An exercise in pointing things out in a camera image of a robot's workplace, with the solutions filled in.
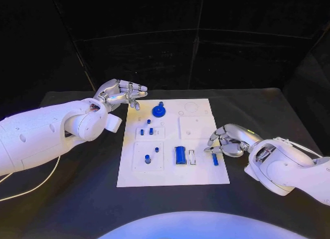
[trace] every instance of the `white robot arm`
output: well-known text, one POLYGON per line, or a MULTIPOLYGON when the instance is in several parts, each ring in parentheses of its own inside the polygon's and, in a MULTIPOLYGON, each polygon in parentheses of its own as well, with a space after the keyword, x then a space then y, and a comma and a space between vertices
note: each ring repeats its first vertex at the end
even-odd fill
POLYGON ((109 114, 121 103, 140 109, 135 98, 147 87, 109 80, 94 98, 20 113, 0 121, 0 176, 33 168, 92 141, 104 129, 117 132, 121 118, 109 114))
POLYGON ((321 203, 330 205, 330 157, 282 138, 264 140, 249 129, 226 124, 212 134, 207 145, 219 138, 222 146, 207 147, 212 153, 241 157, 249 153, 245 172, 281 196, 294 188, 305 191, 321 203), (311 159, 294 145, 318 156, 311 159))

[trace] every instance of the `table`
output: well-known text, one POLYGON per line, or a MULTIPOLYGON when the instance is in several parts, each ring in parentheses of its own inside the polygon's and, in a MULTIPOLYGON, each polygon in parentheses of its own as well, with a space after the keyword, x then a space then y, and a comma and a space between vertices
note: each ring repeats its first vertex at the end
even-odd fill
MULTIPOLYGON (((92 97, 94 92, 49 92, 42 106, 92 97)), ((320 153, 310 133, 275 88, 150 91, 144 99, 209 98, 217 127, 236 123, 262 138, 281 136, 320 153)), ((62 156, 53 176, 27 195, 0 203, 0 238, 96 238, 125 223, 167 212, 212 211, 268 222, 310 238, 330 239, 330 207, 300 189, 285 197, 243 172, 248 155, 225 156, 230 184, 117 188, 127 105, 117 133, 62 156)), ((56 160, 22 171, 0 184, 0 198, 32 189, 56 160)))

